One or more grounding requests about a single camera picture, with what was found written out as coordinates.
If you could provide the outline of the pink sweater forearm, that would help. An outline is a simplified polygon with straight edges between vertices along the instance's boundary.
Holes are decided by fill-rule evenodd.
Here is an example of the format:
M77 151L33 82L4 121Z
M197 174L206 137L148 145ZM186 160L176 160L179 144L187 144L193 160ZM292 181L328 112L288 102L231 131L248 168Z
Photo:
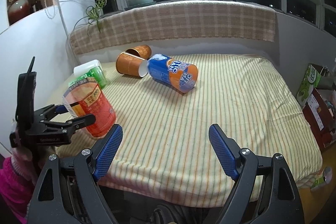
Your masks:
M27 213L38 172L34 167L34 157L29 149L12 149L1 168L1 197L20 223L27 222Z

